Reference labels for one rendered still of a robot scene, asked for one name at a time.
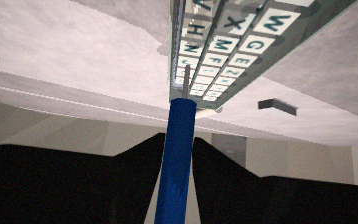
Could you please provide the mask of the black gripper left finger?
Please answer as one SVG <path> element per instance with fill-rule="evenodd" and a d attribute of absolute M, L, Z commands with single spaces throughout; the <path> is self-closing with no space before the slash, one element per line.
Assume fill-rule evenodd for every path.
<path fill-rule="evenodd" d="M 0 204 L 95 214 L 101 224 L 144 224 L 165 136 L 115 156 L 0 145 Z"/>

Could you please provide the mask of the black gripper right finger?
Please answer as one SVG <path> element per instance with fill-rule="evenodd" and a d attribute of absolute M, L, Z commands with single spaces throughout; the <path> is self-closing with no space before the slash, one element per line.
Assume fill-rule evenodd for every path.
<path fill-rule="evenodd" d="M 358 185 L 260 178 L 200 137 L 192 171 L 201 224 L 277 224 L 286 214 L 358 221 Z"/>

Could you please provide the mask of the keyboard with white letter keys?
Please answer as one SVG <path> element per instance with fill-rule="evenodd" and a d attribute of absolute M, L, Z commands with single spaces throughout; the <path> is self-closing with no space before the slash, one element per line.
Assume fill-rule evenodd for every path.
<path fill-rule="evenodd" d="M 169 0 L 168 103 L 217 111 L 358 0 Z"/>

